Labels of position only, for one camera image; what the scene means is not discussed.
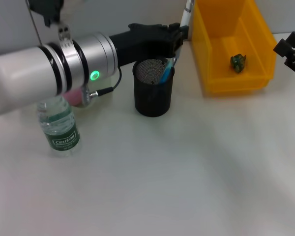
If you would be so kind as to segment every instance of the bottle label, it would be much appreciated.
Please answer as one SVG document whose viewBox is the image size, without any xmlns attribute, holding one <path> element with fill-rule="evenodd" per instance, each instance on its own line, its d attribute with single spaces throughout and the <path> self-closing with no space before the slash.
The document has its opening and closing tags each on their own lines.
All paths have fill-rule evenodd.
<svg viewBox="0 0 295 236">
<path fill-rule="evenodd" d="M 67 151 L 76 146 L 80 140 L 80 134 L 74 123 L 73 127 L 61 135 L 45 134 L 49 145 L 57 151 Z"/>
</svg>

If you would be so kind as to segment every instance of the yellow bin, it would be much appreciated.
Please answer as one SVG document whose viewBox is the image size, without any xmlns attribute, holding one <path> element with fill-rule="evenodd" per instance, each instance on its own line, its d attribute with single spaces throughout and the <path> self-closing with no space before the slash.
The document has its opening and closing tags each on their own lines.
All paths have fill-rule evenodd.
<svg viewBox="0 0 295 236">
<path fill-rule="evenodd" d="M 253 0 L 196 0 L 192 46 L 207 93 L 258 90 L 273 78 L 276 41 Z M 239 74 L 237 54 L 247 56 Z"/>
</svg>

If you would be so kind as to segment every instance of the plastic bottle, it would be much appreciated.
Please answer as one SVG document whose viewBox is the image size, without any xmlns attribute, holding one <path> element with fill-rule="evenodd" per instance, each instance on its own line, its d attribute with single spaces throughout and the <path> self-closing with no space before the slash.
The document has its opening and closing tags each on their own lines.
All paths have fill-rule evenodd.
<svg viewBox="0 0 295 236">
<path fill-rule="evenodd" d="M 37 110 L 40 126 L 56 156 L 70 156 L 81 148 L 74 115 L 62 96 L 38 103 Z"/>
</svg>

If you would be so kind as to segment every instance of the cable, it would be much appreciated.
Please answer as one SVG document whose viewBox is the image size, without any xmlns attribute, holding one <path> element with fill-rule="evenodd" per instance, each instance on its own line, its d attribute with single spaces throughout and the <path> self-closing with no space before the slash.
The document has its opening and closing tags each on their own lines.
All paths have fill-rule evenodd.
<svg viewBox="0 0 295 236">
<path fill-rule="evenodd" d="M 118 70 L 119 70 L 119 79 L 118 79 L 118 82 L 116 83 L 116 85 L 113 87 L 113 89 L 117 88 L 117 86 L 120 84 L 120 81 L 121 81 L 121 78 L 122 78 L 122 72 L 121 72 L 120 67 L 118 67 Z"/>
<path fill-rule="evenodd" d="M 100 96 L 103 96 L 105 94 L 108 94 L 108 93 L 114 91 L 117 88 L 117 86 L 120 84 L 121 79 L 122 79 L 122 72 L 121 72 L 120 67 L 118 67 L 118 70 L 119 70 L 119 79 L 118 79 L 118 81 L 117 81 L 117 83 L 116 83 L 116 85 L 114 87 L 108 87 L 108 88 L 100 89 L 100 90 L 90 94 L 90 97 L 91 98 L 100 97 Z"/>
<path fill-rule="evenodd" d="M 40 39 L 40 36 L 39 36 L 39 33 L 38 33 L 38 30 L 37 30 L 37 27 L 36 27 L 36 24 L 35 24 L 35 20 L 33 18 L 33 15 L 31 13 L 31 10 L 30 10 L 30 3 L 29 3 L 29 0 L 25 0 L 25 3 L 26 3 L 26 6 L 28 7 L 28 10 L 29 10 L 29 16 L 30 16 L 30 20 L 34 26 L 34 29 L 35 29 L 35 32 L 36 32 L 36 36 L 38 38 L 38 41 L 39 41 L 39 44 L 42 46 L 43 44 L 41 43 L 41 39 Z"/>
</svg>

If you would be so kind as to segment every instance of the small figurine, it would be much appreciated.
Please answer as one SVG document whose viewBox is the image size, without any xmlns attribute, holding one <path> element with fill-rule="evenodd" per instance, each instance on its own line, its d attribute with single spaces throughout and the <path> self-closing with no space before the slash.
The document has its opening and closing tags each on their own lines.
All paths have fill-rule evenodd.
<svg viewBox="0 0 295 236">
<path fill-rule="evenodd" d="M 231 65 L 232 68 L 237 73 L 240 73 L 245 68 L 245 62 L 246 62 L 246 56 L 243 56 L 242 54 L 238 54 L 234 57 L 231 57 Z"/>
</svg>

